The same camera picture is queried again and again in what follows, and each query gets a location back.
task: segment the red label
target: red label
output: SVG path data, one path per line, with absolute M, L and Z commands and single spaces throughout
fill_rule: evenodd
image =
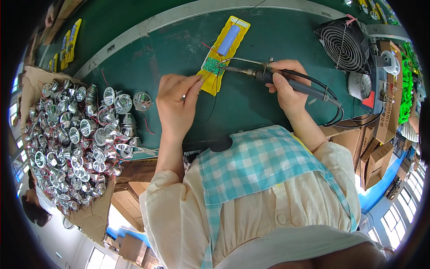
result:
M 373 108 L 374 103 L 375 103 L 375 92 L 371 91 L 369 97 L 363 100 L 363 105 Z

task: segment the soldering iron handle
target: soldering iron handle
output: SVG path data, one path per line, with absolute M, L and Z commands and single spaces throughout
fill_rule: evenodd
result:
M 290 78 L 286 78 L 288 83 L 290 84 L 291 88 L 293 88 L 293 90 L 307 94 L 311 97 L 317 98 L 319 100 L 323 100 L 324 99 L 324 92 L 317 90 L 313 87 L 310 87 L 306 84 L 303 84 L 301 82 L 295 81 L 293 79 Z M 273 84 L 273 73 L 271 72 L 265 72 L 263 75 L 263 83 L 272 83 Z

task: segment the cream blouse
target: cream blouse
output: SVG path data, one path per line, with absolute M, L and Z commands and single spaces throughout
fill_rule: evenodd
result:
M 314 156 L 331 171 L 353 214 L 359 218 L 360 202 L 350 151 L 328 142 Z M 148 240 L 160 262 L 169 269 L 200 268 L 209 243 L 209 224 L 197 159 L 183 182 L 172 171 L 156 173 L 141 195 L 141 205 Z M 337 196 L 318 172 L 308 172 L 263 192 L 229 201 L 221 210 L 214 267 L 238 246 L 276 228 L 318 224 L 347 232 L 351 227 Z

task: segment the checkered apron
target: checkered apron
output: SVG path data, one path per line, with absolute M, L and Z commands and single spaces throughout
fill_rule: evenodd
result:
M 197 156 L 204 188 L 210 238 L 202 269 L 212 269 L 212 254 L 218 238 L 222 204 L 261 192 L 295 176 L 318 171 L 338 197 L 351 220 L 357 223 L 332 173 L 284 127 L 273 125 L 230 135 L 233 144 L 223 152 L 205 150 Z

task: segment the blue battery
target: blue battery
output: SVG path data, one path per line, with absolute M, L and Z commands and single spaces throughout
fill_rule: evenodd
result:
M 227 35 L 225 35 L 225 38 L 222 41 L 221 46 L 219 46 L 219 49 L 217 52 L 222 56 L 226 56 L 228 50 L 230 49 L 231 45 L 233 45 L 234 40 L 236 39 L 239 32 L 240 32 L 240 27 L 237 25 L 232 25 L 230 27 L 230 30 L 228 30 Z

